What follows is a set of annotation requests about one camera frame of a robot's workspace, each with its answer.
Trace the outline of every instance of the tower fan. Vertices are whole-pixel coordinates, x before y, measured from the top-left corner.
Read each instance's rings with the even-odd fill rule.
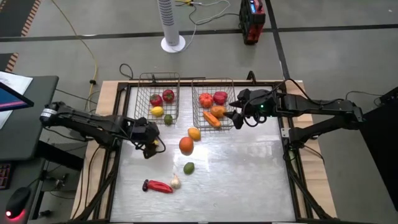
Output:
[[[160,44],[163,50],[168,53],[180,52],[185,47],[185,39],[178,33],[178,28],[174,21],[174,3],[172,0],[157,0],[157,4],[164,33],[164,38]]]

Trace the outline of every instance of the red power tool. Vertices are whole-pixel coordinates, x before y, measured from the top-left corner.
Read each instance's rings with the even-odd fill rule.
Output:
[[[144,185],[142,185],[142,190],[146,192],[148,191],[148,189],[156,190],[163,193],[173,193],[173,189],[169,185],[155,180],[144,181]]]
[[[239,26],[242,29],[245,44],[252,45],[259,41],[265,23],[266,13],[261,0],[242,0]]]

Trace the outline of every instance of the orange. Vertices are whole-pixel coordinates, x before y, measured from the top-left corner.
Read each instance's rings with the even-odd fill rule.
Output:
[[[193,140],[190,137],[184,137],[180,140],[181,153],[189,156],[193,151]]]

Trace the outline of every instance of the garlic bulb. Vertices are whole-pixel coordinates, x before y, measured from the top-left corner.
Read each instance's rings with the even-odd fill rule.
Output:
[[[174,174],[174,178],[172,179],[172,181],[170,182],[170,186],[174,189],[179,189],[181,187],[181,181],[180,179],[177,177],[177,175]]]

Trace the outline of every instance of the paper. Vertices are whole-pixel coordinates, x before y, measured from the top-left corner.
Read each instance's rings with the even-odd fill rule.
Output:
[[[32,80],[33,78],[0,72],[0,82],[6,84],[9,88],[12,88],[21,95],[25,93]],[[2,129],[11,113],[12,111],[0,112],[0,129]]]

